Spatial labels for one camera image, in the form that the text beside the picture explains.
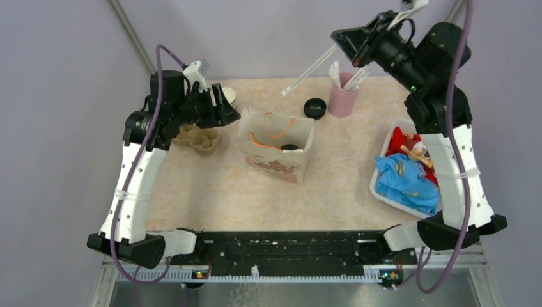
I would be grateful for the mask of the single white straw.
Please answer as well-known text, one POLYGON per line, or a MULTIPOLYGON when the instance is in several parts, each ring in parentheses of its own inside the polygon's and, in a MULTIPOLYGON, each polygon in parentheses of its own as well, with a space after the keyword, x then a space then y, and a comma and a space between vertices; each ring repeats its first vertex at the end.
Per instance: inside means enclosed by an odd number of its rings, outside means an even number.
POLYGON ((338 49, 336 44, 332 45, 327 51, 325 51, 311 66, 309 66, 296 81, 291 83, 288 87, 283 89, 281 95, 286 96, 293 91, 304 79, 309 77, 318 67, 320 67, 334 52, 338 49))

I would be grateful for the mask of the cream paper gift bag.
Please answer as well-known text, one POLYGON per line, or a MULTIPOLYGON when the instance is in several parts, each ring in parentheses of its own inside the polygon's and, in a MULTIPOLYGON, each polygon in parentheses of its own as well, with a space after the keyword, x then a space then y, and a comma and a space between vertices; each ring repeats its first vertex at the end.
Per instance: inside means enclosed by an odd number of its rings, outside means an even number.
POLYGON ((242 160, 252 169, 283 181, 304 181, 314 141, 314 120, 248 108, 241 112, 237 140, 242 160), (281 150, 294 144, 298 150, 281 150))

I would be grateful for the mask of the black plastic cup lid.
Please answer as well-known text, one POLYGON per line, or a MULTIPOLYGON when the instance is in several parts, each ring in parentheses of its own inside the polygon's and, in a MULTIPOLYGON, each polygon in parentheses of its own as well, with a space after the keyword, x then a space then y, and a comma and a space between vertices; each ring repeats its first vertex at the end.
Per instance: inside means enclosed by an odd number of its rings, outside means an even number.
POLYGON ((281 146, 280 149, 281 150, 292 151, 292 150, 298 150, 299 147, 297 145, 294 145, 294 144, 285 144, 285 145, 281 146))

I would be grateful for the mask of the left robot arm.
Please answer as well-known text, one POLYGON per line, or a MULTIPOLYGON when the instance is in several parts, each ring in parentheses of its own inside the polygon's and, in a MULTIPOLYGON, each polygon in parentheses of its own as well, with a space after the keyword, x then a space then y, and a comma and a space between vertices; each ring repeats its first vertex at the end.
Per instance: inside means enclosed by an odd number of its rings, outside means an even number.
POLYGON ((208 85, 208 63, 199 59, 181 72, 165 70, 150 77, 144 107, 125 121, 122 163, 109 214, 87 246, 147 269, 181 255, 189 264, 204 259, 205 247, 190 230, 148 232, 148 205, 158 170, 182 127, 214 128, 241 118, 219 83, 208 85))

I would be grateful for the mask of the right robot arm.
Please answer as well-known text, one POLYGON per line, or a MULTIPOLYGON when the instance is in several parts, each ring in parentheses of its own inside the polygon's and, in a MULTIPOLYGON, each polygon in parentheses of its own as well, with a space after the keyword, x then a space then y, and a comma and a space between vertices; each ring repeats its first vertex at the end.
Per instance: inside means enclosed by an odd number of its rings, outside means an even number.
POLYGON ((384 231, 375 246, 384 264, 393 263, 404 249, 462 249, 507 227, 483 191, 472 147, 472 114, 466 94, 455 84, 459 68, 471 57, 467 27, 436 23, 414 45, 399 31, 424 6, 426 1, 414 1, 408 12, 381 12, 365 26, 338 29, 330 36, 353 66, 376 63, 408 90, 406 110, 438 180, 442 209, 384 231))

